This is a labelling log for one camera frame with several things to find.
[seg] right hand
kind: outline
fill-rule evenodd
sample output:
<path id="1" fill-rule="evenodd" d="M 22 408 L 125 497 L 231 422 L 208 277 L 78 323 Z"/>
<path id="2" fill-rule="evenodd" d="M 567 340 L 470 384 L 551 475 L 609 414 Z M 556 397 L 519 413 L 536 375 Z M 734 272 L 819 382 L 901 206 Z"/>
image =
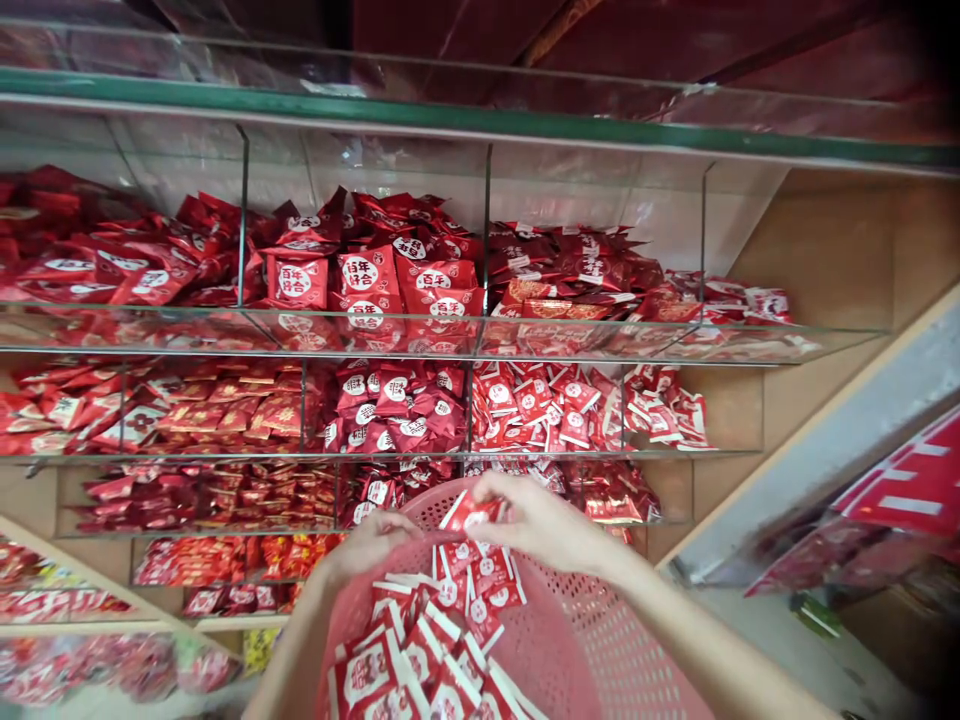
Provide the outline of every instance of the right hand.
<path id="1" fill-rule="evenodd" d="M 624 551 L 639 558 L 531 477 L 487 470 L 474 485 L 473 497 L 483 501 L 493 496 L 510 501 L 513 518 L 470 527 L 467 536 L 471 540 L 506 545 L 555 570 L 604 579 L 616 572 Z"/>

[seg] glass display case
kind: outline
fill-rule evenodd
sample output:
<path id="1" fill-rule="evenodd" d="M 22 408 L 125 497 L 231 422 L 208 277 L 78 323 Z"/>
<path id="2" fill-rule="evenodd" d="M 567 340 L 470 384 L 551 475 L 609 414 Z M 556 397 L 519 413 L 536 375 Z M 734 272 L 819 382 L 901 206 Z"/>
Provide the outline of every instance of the glass display case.
<path id="1" fill-rule="evenodd" d="M 927 230 L 907 224 L 925 210 L 897 203 L 928 187 L 954 196 L 955 148 L 803 134 L 803 123 L 795 133 L 756 129 L 784 113 L 909 122 L 912 110 L 897 103 L 109 28 L 0 22 L 0 31 L 0 482 L 9 494 L 0 530 L 76 556 L 78 572 L 140 598 L 145 622 L 230 652 L 232 631 L 282 625 L 290 597 L 265 593 L 262 611 L 237 600 L 246 610 L 224 614 L 217 596 L 220 614 L 188 612 L 196 588 L 137 580 L 151 543 L 336 537 L 371 502 L 359 474 L 381 465 L 400 488 L 394 504 L 422 489 L 419 466 L 430 482 L 474 468 L 546 476 L 557 467 L 565 482 L 577 478 L 565 495 L 590 515 L 595 488 L 571 473 L 602 462 L 642 473 L 647 487 L 633 500 L 642 495 L 645 514 L 612 524 L 659 560 L 734 491 L 734 475 L 742 480 L 813 412 L 785 391 L 790 378 L 833 388 L 903 330 L 904 283 L 940 277 L 904 274 L 906 239 Z M 504 79 L 525 103 L 441 92 Z M 691 102 L 683 113 L 638 111 L 669 109 L 671 98 Z M 674 121 L 697 116 L 721 121 Z M 377 214 L 384 198 L 409 198 L 430 219 L 408 207 L 392 225 L 392 211 Z M 341 224 L 335 241 L 320 238 L 322 251 L 275 252 L 289 244 L 278 239 L 285 232 L 324 229 L 331 216 Z M 354 223 L 360 234 L 349 235 Z M 94 250 L 110 257 L 84 255 Z M 359 294 L 344 289 L 350 258 L 371 251 L 393 258 L 399 292 L 368 297 L 365 281 Z M 120 271 L 108 265 L 104 275 L 104 258 Z M 307 266 L 318 260 L 323 290 L 310 294 L 321 275 Z M 457 277 L 441 273 L 441 288 L 461 293 L 456 303 L 431 294 L 421 277 L 429 263 L 471 276 L 454 287 Z M 189 281 L 151 294 L 174 268 Z M 517 297 L 521 289 L 529 294 Z M 669 302 L 658 301 L 667 291 Z M 309 302 L 296 299 L 305 294 Z M 410 373 L 401 395 L 411 412 L 414 391 L 440 370 L 460 373 L 443 398 L 462 417 L 447 435 L 430 426 L 431 439 L 449 442 L 403 441 L 398 418 L 422 436 L 417 423 L 436 405 L 411 415 L 381 404 L 370 370 L 362 400 L 344 401 L 350 377 L 338 373 L 361 366 Z M 528 367 L 549 380 L 540 409 L 563 395 L 565 372 L 596 393 L 571 406 L 589 432 L 568 428 L 551 443 L 562 421 L 515 421 L 519 406 L 490 407 L 503 401 L 484 379 L 509 373 L 514 398 Z M 257 368 L 269 377 L 251 380 Z M 224 408 L 191 405 L 206 425 L 185 428 L 174 420 L 192 402 L 190 385 L 205 388 L 198 402 L 216 404 L 212 394 L 230 385 L 243 392 L 218 402 L 256 402 L 242 426 Z M 253 416 L 268 395 L 282 395 L 289 422 L 258 434 Z M 389 445 L 366 442 L 361 402 L 396 431 Z M 666 440 L 651 419 L 661 412 L 683 426 Z M 503 435 L 529 425 L 526 442 Z M 311 494 L 309 476 L 327 466 L 339 468 L 329 490 Z M 171 477 L 180 479 L 160 481 Z M 119 495 L 100 487 L 116 481 Z M 276 512 L 238 512 L 264 502 Z M 300 579 L 265 580 L 256 567 L 201 589 Z"/>

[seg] wooden panel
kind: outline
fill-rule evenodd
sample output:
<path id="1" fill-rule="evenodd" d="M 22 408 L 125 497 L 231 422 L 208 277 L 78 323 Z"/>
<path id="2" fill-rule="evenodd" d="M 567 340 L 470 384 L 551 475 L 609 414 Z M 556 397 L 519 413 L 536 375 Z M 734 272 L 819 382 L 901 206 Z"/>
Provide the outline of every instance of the wooden panel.
<path id="1" fill-rule="evenodd" d="M 829 192 L 814 192 L 818 184 Z M 704 521 L 838 391 L 960 281 L 956 183 L 794 170 L 731 272 L 785 288 L 797 319 L 834 327 L 889 327 L 892 335 L 810 364 L 766 372 L 764 453 L 698 461 L 694 515 Z M 650 528 L 648 557 L 668 562 L 686 528 Z"/>

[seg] pink plastic basket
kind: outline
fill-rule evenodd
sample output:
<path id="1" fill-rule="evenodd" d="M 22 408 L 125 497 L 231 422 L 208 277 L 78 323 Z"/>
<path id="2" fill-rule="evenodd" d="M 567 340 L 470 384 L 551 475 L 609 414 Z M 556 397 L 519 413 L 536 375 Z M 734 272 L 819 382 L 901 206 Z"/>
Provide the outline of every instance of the pink plastic basket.
<path id="1" fill-rule="evenodd" d="M 457 495 L 473 478 L 444 483 L 404 506 L 424 530 L 436 530 Z M 380 568 L 356 578 L 333 612 L 323 677 L 333 648 L 360 635 L 370 617 L 370 583 L 385 572 L 431 570 L 430 533 L 404 546 Z M 517 555 L 528 604 L 503 613 L 504 634 L 492 655 L 546 715 L 561 718 L 712 718 L 660 644 L 617 593 L 596 578 L 558 573 Z M 319 708 L 329 714 L 324 681 Z"/>

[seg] red candy packet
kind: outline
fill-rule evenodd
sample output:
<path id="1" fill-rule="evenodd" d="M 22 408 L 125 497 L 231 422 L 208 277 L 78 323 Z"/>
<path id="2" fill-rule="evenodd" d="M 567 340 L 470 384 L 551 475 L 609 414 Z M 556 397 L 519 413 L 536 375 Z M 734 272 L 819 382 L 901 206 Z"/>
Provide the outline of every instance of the red candy packet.
<path id="1" fill-rule="evenodd" d="M 450 532 L 464 532 L 474 525 L 497 522 L 503 515 L 504 510 L 505 503 L 503 500 L 477 502 L 473 499 L 470 490 L 464 490 L 454 501 L 453 507 L 447 511 L 443 520 L 440 521 L 439 528 Z"/>

